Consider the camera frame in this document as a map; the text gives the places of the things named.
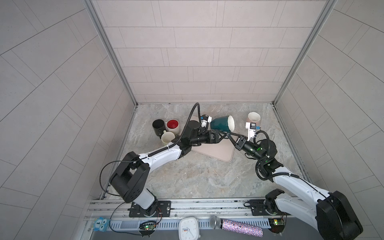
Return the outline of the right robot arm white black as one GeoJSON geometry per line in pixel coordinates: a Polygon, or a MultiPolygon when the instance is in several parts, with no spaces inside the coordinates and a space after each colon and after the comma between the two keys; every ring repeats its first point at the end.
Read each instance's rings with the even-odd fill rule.
{"type": "Polygon", "coordinates": [[[268,134],[259,133],[265,139],[258,142],[250,142],[243,135],[234,140],[232,133],[226,133],[226,137],[237,150],[256,160],[255,172],[260,180],[276,183],[294,194],[291,197],[283,190],[271,191],[265,202],[269,214],[290,214],[312,226],[325,240],[354,240],[363,233],[363,226],[344,194],[331,193],[293,174],[276,160],[277,147],[268,134]]]}

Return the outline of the metal base rail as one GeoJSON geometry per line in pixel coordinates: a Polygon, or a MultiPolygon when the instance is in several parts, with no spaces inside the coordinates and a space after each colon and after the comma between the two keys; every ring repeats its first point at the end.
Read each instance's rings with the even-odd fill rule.
{"type": "Polygon", "coordinates": [[[157,230],[177,230],[182,219],[193,217],[199,221],[203,230],[210,228],[210,218],[221,219],[270,229],[274,219],[290,219],[286,213],[269,215],[264,208],[264,198],[213,198],[213,199],[160,199],[160,208],[151,217],[141,213],[135,203],[124,203],[122,200],[91,201],[84,219],[95,221],[105,218],[111,221],[113,230],[117,232],[136,231],[140,224],[148,221],[158,223],[157,230]]]}

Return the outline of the beige plastic tray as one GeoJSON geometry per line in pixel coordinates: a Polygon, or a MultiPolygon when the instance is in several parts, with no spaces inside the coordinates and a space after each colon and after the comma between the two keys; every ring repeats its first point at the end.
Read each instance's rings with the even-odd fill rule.
{"type": "Polygon", "coordinates": [[[199,147],[192,147],[192,151],[218,159],[223,162],[230,162],[233,158],[235,147],[229,139],[223,139],[218,144],[202,144],[199,147]]]}

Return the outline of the metal corner wall profile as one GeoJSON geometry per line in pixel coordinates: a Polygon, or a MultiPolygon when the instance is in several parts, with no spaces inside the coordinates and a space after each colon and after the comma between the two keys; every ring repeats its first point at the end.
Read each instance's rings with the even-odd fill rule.
{"type": "Polygon", "coordinates": [[[320,12],[319,17],[317,18],[313,28],[311,29],[303,47],[301,48],[293,66],[291,67],[285,81],[282,84],[281,89],[279,90],[276,98],[273,101],[273,105],[277,106],[281,98],[283,97],[284,92],[288,88],[291,80],[295,76],[297,70],[299,69],[300,65],[302,64],[304,58],[306,57],[308,51],[310,50],[311,46],[313,45],[316,37],[319,35],[321,29],[323,28],[325,22],[327,21],[329,15],[331,14],[332,10],[334,9],[335,4],[338,0],[328,0],[326,1],[322,11],[320,12]]]}

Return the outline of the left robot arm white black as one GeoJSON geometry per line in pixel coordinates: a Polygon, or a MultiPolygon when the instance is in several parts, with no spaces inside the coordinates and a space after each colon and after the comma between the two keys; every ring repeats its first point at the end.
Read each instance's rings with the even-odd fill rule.
{"type": "Polygon", "coordinates": [[[176,161],[188,154],[192,147],[202,144],[218,144],[234,131],[235,120],[232,116],[224,116],[211,120],[209,116],[198,115],[192,120],[189,114],[180,135],[164,147],[146,154],[129,152],[118,161],[118,166],[111,174],[109,184],[116,190],[117,196],[125,203],[135,203],[147,217],[153,216],[159,201],[155,195],[145,189],[151,171],[162,165],[176,161]]]}

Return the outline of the light green mug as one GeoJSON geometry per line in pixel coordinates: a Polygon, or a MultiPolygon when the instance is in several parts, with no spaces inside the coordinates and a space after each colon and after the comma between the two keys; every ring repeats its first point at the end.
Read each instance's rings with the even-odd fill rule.
{"type": "Polygon", "coordinates": [[[167,131],[164,131],[162,136],[161,136],[161,141],[163,143],[164,146],[168,145],[169,143],[172,142],[172,140],[175,139],[175,134],[172,133],[172,132],[167,132],[167,131]]]}

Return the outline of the small black circuit device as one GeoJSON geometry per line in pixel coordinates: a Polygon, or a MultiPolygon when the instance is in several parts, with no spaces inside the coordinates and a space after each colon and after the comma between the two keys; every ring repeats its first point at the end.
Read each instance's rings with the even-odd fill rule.
{"type": "Polygon", "coordinates": [[[281,234],[285,230],[286,222],[283,219],[268,219],[268,221],[271,226],[269,229],[270,232],[274,234],[281,234]]]}

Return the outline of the white square clock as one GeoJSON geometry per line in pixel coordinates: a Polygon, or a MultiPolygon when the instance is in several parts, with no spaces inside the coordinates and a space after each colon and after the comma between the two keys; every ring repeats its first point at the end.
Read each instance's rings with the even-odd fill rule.
{"type": "Polygon", "coordinates": [[[198,219],[189,217],[179,222],[179,240],[198,240],[200,237],[198,219]]]}

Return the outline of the small green circuit board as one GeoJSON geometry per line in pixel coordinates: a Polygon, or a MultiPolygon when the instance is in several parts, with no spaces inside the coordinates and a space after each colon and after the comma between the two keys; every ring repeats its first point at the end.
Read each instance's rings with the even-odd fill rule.
{"type": "Polygon", "coordinates": [[[146,221],[140,224],[139,231],[154,231],[156,227],[156,221],[146,221]]]}

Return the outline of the white mug red inside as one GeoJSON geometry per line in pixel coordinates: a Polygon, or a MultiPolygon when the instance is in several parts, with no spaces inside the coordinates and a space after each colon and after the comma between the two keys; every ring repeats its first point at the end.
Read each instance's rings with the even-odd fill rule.
{"type": "Polygon", "coordinates": [[[176,119],[171,119],[166,123],[166,130],[172,132],[175,136],[178,136],[180,133],[180,123],[176,119]]]}

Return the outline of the black mug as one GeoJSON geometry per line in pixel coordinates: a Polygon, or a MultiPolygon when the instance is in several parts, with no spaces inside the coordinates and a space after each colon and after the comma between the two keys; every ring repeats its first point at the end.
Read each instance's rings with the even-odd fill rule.
{"type": "Polygon", "coordinates": [[[159,138],[167,132],[165,122],[161,119],[154,120],[152,123],[153,130],[159,138]]]}

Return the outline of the blue white power socket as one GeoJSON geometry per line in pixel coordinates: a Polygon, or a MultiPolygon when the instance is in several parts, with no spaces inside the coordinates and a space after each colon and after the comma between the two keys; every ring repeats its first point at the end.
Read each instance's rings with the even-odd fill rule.
{"type": "Polygon", "coordinates": [[[110,228],[110,219],[98,218],[94,221],[94,231],[106,232],[110,228]]]}

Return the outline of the dark green faceted mug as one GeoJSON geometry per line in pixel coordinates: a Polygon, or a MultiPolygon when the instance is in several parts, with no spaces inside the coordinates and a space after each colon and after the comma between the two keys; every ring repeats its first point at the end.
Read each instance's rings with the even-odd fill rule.
{"type": "Polygon", "coordinates": [[[212,130],[218,130],[222,132],[233,132],[235,130],[235,120],[229,116],[215,118],[210,123],[212,130]]]}

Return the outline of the pink faceted mug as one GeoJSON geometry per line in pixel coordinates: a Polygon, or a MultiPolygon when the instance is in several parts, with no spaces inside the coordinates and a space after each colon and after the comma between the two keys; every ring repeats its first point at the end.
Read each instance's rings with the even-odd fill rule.
{"type": "Polygon", "coordinates": [[[255,123],[258,124],[261,120],[261,116],[256,112],[250,112],[247,117],[248,123],[255,123]]]}

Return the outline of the left metal corner profile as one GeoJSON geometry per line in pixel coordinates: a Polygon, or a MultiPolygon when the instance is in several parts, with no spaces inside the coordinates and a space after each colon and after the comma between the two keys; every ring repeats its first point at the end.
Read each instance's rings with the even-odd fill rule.
{"type": "Polygon", "coordinates": [[[95,5],[93,4],[92,1],[90,0],[84,0],[84,5],[85,5],[85,8],[87,10],[87,12],[89,13],[90,15],[90,18],[91,18],[91,21],[93,22],[94,24],[94,27],[101,39],[101,42],[103,44],[103,46],[105,47],[106,49],[106,52],[107,54],[109,55],[110,59],[111,59],[111,62],[118,74],[118,76],[120,77],[121,81],[123,82],[123,85],[125,87],[125,89],[127,90],[131,100],[133,101],[135,107],[138,106],[138,102],[137,100],[135,99],[135,96],[129,86],[129,83],[127,81],[127,78],[123,72],[123,69],[119,63],[119,60],[117,58],[117,55],[111,45],[111,42],[109,41],[108,39],[108,36],[107,36],[107,33],[105,31],[105,28],[103,27],[102,25],[102,22],[101,22],[101,19],[99,18],[98,14],[97,14],[97,11],[96,11],[96,8],[95,8],[95,5]]]}

